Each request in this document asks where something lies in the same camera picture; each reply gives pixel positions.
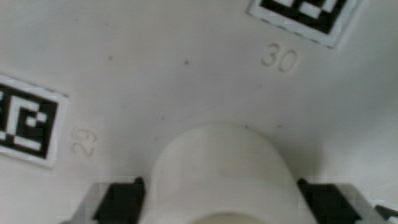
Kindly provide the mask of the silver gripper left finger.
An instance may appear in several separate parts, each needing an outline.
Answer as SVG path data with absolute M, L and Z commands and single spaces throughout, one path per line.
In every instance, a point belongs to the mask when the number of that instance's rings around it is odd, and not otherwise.
M 146 198 L 146 182 L 97 183 L 88 191 L 72 218 L 61 224 L 139 224 Z

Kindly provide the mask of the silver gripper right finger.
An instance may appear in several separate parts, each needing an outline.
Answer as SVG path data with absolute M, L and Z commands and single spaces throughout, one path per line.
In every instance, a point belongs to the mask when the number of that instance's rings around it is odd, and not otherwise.
M 398 210 L 377 205 L 363 215 L 337 184 L 301 178 L 297 187 L 319 224 L 398 224 Z

